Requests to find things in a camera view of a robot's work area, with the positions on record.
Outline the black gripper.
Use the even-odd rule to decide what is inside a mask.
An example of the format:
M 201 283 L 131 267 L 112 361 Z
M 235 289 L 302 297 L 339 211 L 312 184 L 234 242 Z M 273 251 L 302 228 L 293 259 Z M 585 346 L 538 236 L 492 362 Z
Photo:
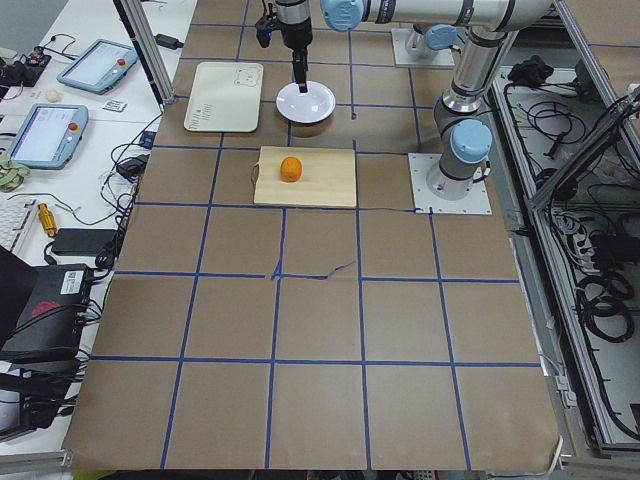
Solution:
M 310 3 L 308 0 L 277 0 L 276 16 L 284 45 L 292 51 L 294 82 L 300 93 L 308 92 L 307 47 L 313 40 Z

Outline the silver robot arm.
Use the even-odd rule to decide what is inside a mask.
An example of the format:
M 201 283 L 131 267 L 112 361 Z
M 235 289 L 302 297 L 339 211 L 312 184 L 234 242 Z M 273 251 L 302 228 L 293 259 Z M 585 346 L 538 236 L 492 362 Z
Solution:
M 414 24 L 406 42 L 410 52 L 425 55 L 451 47 L 457 39 L 458 29 L 447 24 Z
M 322 1 L 327 26 L 338 32 L 359 24 L 445 24 L 462 27 L 466 40 L 450 87 L 436 103 L 436 115 L 448 111 L 453 118 L 467 119 L 481 105 L 504 55 L 518 32 L 540 19 L 548 1 Z M 256 22 L 256 37 L 263 48 L 271 33 L 279 31 L 292 53 L 294 88 L 308 92 L 308 47 L 313 40 L 308 1 L 264 1 L 263 15 Z

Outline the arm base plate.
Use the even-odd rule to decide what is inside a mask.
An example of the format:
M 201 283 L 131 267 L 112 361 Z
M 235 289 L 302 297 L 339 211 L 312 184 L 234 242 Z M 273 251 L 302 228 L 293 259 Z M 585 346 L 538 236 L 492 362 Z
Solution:
M 414 209 L 422 214 L 491 215 L 480 167 L 469 179 L 452 180 L 440 170 L 440 154 L 408 155 Z
M 454 58 L 449 48 L 433 50 L 426 37 L 413 28 L 391 31 L 394 62 L 397 67 L 452 70 Z

